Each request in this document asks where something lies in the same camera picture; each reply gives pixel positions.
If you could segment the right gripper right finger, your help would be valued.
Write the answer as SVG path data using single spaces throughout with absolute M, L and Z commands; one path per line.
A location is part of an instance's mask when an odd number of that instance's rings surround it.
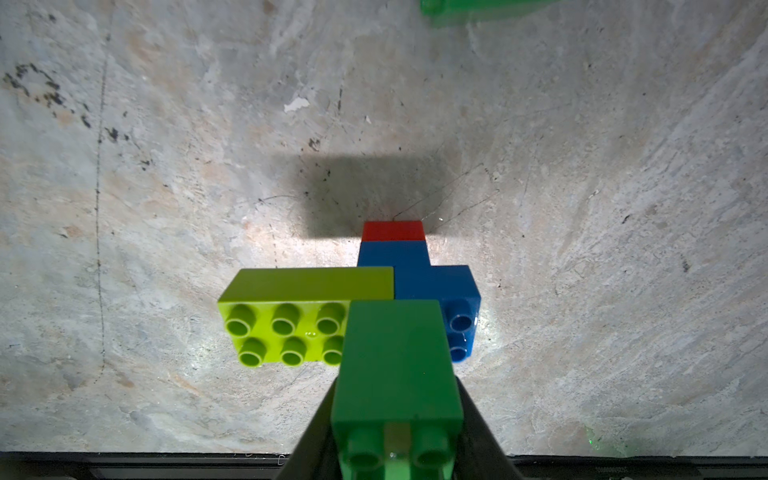
M 453 479 L 509 479 L 524 477 L 493 436 L 459 378 L 456 378 L 463 410 L 463 425 L 456 442 Z

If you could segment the lime green long lego brick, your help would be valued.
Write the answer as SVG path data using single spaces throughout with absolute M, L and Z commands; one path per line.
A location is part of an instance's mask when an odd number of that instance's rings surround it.
M 391 267 L 240 270 L 217 301 L 239 362 L 338 366 L 354 301 L 392 300 Z

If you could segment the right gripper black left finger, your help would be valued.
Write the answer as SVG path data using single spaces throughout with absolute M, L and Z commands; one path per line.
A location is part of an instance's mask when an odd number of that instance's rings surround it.
M 330 419 L 335 390 L 333 381 L 277 480 L 339 478 L 338 449 Z

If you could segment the blue lego brick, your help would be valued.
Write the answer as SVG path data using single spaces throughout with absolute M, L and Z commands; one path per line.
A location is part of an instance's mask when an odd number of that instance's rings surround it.
M 420 221 L 364 223 L 357 265 L 394 269 L 397 300 L 436 300 L 454 363 L 473 350 L 481 295 L 467 265 L 433 265 Z

